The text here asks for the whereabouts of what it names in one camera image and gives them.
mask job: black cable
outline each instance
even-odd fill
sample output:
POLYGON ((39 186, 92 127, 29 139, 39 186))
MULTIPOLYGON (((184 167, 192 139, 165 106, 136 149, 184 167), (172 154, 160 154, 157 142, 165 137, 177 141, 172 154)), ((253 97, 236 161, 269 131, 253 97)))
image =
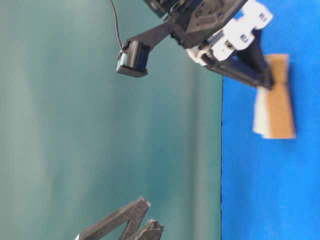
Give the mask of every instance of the black cable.
POLYGON ((116 13, 116 8, 115 8, 113 0, 109 0, 109 2, 111 5, 111 8, 112 8, 112 13, 113 13, 113 18, 114 18, 115 37, 116 37, 116 40, 118 42, 118 45, 120 47, 121 52, 123 52, 124 48, 122 47, 121 40, 119 37, 118 17, 117 17, 117 13, 116 13))

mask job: black bracket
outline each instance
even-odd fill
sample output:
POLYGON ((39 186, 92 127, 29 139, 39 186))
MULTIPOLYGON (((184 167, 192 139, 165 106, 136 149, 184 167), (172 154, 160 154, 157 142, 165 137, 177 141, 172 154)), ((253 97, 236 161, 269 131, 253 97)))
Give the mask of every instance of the black bracket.
POLYGON ((155 220, 150 220, 138 231, 149 206, 149 203, 141 197, 85 228, 79 234, 78 240, 99 240, 125 222, 127 224, 119 240, 160 240, 164 227, 155 220))
POLYGON ((149 53, 171 32, 169 25, 163 23, 129 38, 123 46, 124 52, 119 53, 116 71, 136 78, 147 75, 149 53))

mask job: teal background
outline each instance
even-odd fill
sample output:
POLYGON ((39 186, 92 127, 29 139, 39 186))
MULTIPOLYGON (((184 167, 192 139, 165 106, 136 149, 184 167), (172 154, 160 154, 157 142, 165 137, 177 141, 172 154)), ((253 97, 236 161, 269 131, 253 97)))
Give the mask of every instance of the teal background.
MULTIPOLYGON (((115 5, 122 41, 161 23, 115 5)), ((222 78, 170 38, 116 74, 113 24, 107 0, 0 1, 1 239, 73 240, 140 196, 164 240, 220 239, 222 78)))

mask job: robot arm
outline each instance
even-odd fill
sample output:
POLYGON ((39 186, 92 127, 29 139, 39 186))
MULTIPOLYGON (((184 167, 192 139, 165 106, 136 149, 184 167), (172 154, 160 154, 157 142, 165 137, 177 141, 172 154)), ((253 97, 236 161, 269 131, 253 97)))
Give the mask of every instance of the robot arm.
POLYGON ((194 62, 252 87, 274 80, 260 49, 261 32, 273 15, 256 0, 144 0, 164 23, 127 40, 117 72, 148 74, 150 51, 169 34, 194 62))

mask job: cardboard piece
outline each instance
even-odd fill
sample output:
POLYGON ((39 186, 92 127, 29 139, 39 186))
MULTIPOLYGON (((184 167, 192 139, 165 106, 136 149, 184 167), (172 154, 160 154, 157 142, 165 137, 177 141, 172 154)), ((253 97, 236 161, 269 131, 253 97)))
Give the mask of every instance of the cardboard piece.
POLYGON ((275 83, 272 90, 263 87, 257 89, 253 131, 266 139, 296 137, 288 91, 288 58, 287 54, 267 55, 275 83))

